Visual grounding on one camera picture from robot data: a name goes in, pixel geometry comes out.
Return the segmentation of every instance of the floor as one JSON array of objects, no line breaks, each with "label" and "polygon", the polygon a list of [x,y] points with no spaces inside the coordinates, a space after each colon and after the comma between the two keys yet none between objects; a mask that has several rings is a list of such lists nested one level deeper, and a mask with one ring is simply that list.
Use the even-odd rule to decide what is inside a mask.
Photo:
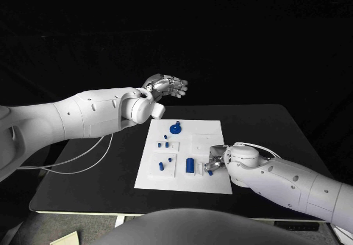
[{"label": "floor", "polygon": [[[125,222],[138,217],[125,217]],[[77,232],[79,244],[89,245],[115,225],[116,216],[31,213],[23,222],[10,245],[48,245],[50,242]],[[325,224],[316,232],[291,231],[322,245],[338,245]]]}]

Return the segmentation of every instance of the table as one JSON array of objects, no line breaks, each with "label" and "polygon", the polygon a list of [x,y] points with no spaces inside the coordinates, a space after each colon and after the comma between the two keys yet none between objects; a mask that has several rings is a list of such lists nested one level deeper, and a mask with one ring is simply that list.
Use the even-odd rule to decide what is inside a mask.
[{"label": "table", "polygon": [[[280,105],[165,107],[162,119],[220,120],[224,144],[240,141],[262,145],[283,159],[332,177]],[[162,209],[200,208],[263,220],[319,221],[233,184],[233,195],[133,189],[148,127],[149,119],[113,134],[108,154],[87,171],[73,175],[46,175],[28,205],[31,211],[138,216]],[[56,162],[82,154],[96,141],[72,139]],[[53,170],[74,172],[89,167],[103,155],[108,143],[109,136],[82,158],[53,167]]]}]

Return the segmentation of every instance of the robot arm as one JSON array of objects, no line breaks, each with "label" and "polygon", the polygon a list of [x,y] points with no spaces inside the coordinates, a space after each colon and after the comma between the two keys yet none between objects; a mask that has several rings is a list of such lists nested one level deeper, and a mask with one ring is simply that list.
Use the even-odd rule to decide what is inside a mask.
[{"label": "robot arm", "polygon": [[255,148],[239,143],[213,146],[210,160],[204,171],[226,167],[237,186],[353,233],[353,186],[279,157],[263,158]]},{"label": "robot arm", "polygon": [[157,100],[171,94],[177,82],[171,84],[159,74],[151,77],[159,77],[158,84],[149,82],[145,88],[90,90],[54,103],[0,106],[0,181],[41,147],[66,139],[102,137],[142,124],[149,115],[159,119],[165,109]]}]

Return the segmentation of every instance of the blue cylinder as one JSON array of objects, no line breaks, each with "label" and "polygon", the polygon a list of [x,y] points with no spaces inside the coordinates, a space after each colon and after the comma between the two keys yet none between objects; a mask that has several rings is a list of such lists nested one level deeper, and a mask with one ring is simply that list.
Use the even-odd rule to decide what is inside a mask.
[{"label": "blue cylinder", "polygon": [[175,121],[175,124],[170,126],[168,128],[171,134],[178,134],[181,132],[180,122]]},{"label": "blue cylinder", "polygon": [[194,173],[194,160],[193,160],[193,158],[185,159],[185,172]]}]

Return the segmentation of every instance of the cable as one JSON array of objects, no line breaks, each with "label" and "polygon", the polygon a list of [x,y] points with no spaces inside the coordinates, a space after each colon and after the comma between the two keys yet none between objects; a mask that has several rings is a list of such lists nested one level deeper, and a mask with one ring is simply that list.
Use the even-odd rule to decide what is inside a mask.
[{"label": "cable", "polygon": [[90,148],[85,153],[82,153],[77,157],[74,157],[73,159],[70,159],[70,160],[67,160],[67,161],[64,161],[64,162],[59,162],[59,163],[46,165],[46,166],[38,166],[38,167],[36,167],[36,166],[23,166],[23,167],[18,167],[17,169],[43,169],[44,167],[53,167],[53,166],[61,165],[61,164],[64,164],[64,163],[67,163],[67,162],[72,162],[73,160],[76,160],[77,158],[80,158],[83,155],[86,155],[86,153],[90,152],[90,150],[92,150],[92,149],[96,147],[96,145],[99,144],[102,138],[100,138],[99,141],[95,143],[95,145],[92,146],[92,148]]},{"label": "cable", "polygon": [[43,167],[41,169],[46,170],[46,171],[48,171],[48,172],[61,174],[61,175],[72,175],[72,174],[77,174],[77,173],[83,172],[85,170],[90,169],[92,167],[95,167],[95,166],[97,165],[99,161],[102,160],[102,158],[105,157],[105,155],[106,155],[106,153],[108,153],[108,150],[109,150],[109,148],[110,148],[110,143],[112,143],[112,134],[110,134],[110,142],[109,142],[108,149],[106,149],[106,151],[105,151],[103,156],[100,157],[100,159],[97,160],[97,162],[96,162],[90,167],[87,167],[86,169],[83,169],[83,170],[80,170],[80,171],[76,171],[76,172],[72,172],[72,173],[57,172],[57,171],[50,170],[50,169],[44,168],[44,167]]},{"label": "cable", "polygon": [[267,152],[273,155],[273,157],[280,158],[280,156],[279,156],[270,149],[267,149],[267,148],[265,148],[265,147],[262,147],[262,146],[259,146],[259,145],[256,145],[256,144],[249,144],[249,143],[243,143],[243,142],[236,142],[234,145],[236,145],[236,144],[244,144],[244,145],[247,145],[247,146],[253,146],[253,147],[256,147],[256,148],[259,148],[259,149],[263,149],[265,151],[267,151]]},{"label": "cable", "polygon": [[353,241],[353,238],[345,234],[345,232],[334,224],[331,224],[331,225],[341,232],[341,234]]}]

